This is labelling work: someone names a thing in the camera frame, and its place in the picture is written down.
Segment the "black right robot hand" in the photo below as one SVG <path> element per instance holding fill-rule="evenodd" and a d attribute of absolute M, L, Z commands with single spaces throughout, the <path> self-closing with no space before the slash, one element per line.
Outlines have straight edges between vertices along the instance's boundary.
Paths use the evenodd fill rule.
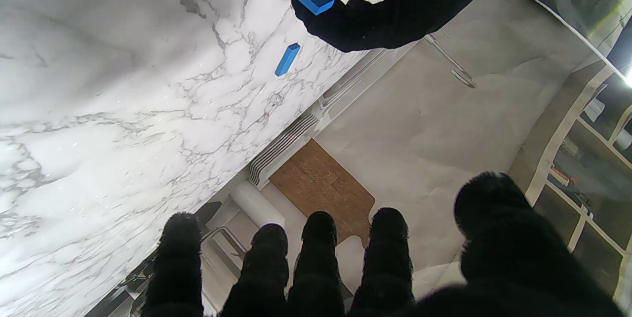
<path fill-rule="evenodd" d="M 531 207 L 511 177 L 483 172 L 461 187 L 454 218 L 465 237 L 465 283 L 413 296 L 408 225 L 392 207 L 375 213 L 351 307 L 342 295 L 336 226 L 312 213 L 289 273 L 283 227 L 251 240 L 220 317 L 620 317 L 622 311 Z"/>

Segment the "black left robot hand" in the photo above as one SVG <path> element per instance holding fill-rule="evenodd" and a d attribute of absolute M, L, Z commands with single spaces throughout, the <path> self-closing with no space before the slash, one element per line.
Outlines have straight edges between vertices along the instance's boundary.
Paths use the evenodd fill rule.
<path fill-rule="evenodd" d="M 472 0 L 335 0 L 314 15 L 298 0 L 291 4 L 307 32 L 341 52 L 395 49 L 438 31 Z"/>

